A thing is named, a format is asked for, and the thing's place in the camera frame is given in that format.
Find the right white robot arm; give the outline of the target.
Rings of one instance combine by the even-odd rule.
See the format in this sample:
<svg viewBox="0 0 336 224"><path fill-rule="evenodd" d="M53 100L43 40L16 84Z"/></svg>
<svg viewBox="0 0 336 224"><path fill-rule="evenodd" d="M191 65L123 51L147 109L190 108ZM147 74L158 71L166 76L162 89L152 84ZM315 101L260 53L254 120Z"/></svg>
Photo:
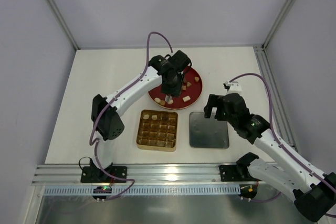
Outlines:
<svg viewBox="0 0 336 224"><path fill-rule="evenodd" d="M279 168L270 167L253 153L240 161L248 174L262 180L291 199L309 221L317 222L335 206L335 173L326 174L291 148L262 116L250 113L238 93L210 94L205 118L216 109L215 119L228 122L236 133L270 156Z"/></svg>

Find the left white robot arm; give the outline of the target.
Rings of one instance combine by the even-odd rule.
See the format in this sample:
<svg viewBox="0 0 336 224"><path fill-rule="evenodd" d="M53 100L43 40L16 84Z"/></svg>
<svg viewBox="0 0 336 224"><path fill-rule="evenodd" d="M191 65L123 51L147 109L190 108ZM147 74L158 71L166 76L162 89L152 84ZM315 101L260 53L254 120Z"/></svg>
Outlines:
<svg viewBox="0 0 336 224"><path fill-rule="evenodd" d="M190 64L180 51L172 56L155 56L130 83L106 97L98 94L92 102L93 129L89 144L94 146L93 162L98 168L112 163L113 140L121 135L125 126L121 120L126 110L150 90L161 87L164 101L179 97L182 92L184 69Z"/></svg>

